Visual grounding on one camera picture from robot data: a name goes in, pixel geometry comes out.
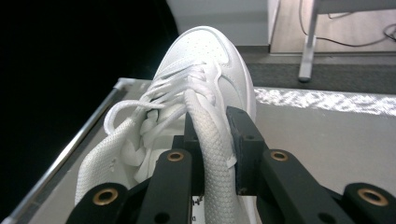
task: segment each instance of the white sneaker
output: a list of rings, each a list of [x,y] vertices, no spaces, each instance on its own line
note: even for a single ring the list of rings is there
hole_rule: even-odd
[[[140,100],[119,102],[107,113],[108,137],[80,166],[76,203],[99,184],[116,182],[130,189],[149,178],[159,155],[171,148],[173,136],[183,134],[189,112],[204,157],[205,222],[249,223],[235,193],[228,105],[255,119],[250,73],[223,33],[207,26],[192,28],[167,51]],[[136,106],[134,113],[115,129],[117,113],[130,106]]]

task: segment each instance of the dark background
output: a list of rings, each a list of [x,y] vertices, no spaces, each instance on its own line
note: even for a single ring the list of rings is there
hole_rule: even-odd
[[[0,15],[1,221],[118,78],[152,79],[178,33],[165,0],[2,1]]]

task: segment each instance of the white wall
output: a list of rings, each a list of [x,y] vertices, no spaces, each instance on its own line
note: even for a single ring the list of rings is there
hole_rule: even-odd
[[[167,3],[180,33],[195,26],[209,25],[222,31],[236,46],[268,46],[273,27],[269,17],[273,17],[278,1],[167,0]]]

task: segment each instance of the shoelace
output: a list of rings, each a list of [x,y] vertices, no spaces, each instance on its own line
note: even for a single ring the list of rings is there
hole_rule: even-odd
[[[186,114],[187,107],[183,104],[184,96],[181,94],[185,90],[194,90],[194,92],[203,95],[207,101],[214,105],[215,95],[206,85],[205,73],[199,68],[204,61],[181,60],[166,67],[161,75],[152,81],[152,84],[139,100],[126,100],[113,105],[105,117],[104,129],[107,134],[115,131],[114,120],[117,114],[125,108],[140,106],[148,111],[148,118],[143,121],[140,129],[143,145],[136,150],[133,144],[127,142],[124,150],[123,161],[126,164],[139,166],[139,171],[135,174],[137,182],[142,182],[148,177],[149,157],[151,147],[155,138],[176,119]],[[189,83],[186,79],[193,77],[200,80],[200,85]],[[158,109],[165,109],[173,105],[178,105],[178,109],[172,113],[166,120],[158,123]]]
[[[170,123],[186,114],[191,113],[192,121],[197,132],[205,165],[205,220],[207,223],[241,223],[246,221],[241,215],[241,208],[234,191],[233,169],[224,155],[224,148],[232,150],[232,146],[221,140],[219,130],[210,115],[199,106],[197,93],[215,105],[216,95],[206,84],[202,64],[216,63],[207,60],[183,59],[164,68],[158,78],[152,81],[147,92],[139,100],[127,100],[115,104],[107,113],[104,128],[107,134],[112,134],[114,120],[124,108],[138,106],[148,111],[148,117],[143,121],[140,129],[143,144],[135,150],[127,140],[122,150],[128,150],[129,157],[124,157],[127,164],[140,168],[134,178],[138,182],[148,178],[149,157],[154,139]],[[157,122],[158,110],[178,105],[174,113]]]

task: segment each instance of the gray carpet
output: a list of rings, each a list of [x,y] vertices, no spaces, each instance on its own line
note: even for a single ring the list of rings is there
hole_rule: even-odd
[[[310,82],[298,81],[299,64],[248,63],[255,87],[396,94],[396,64],[314,64]]]

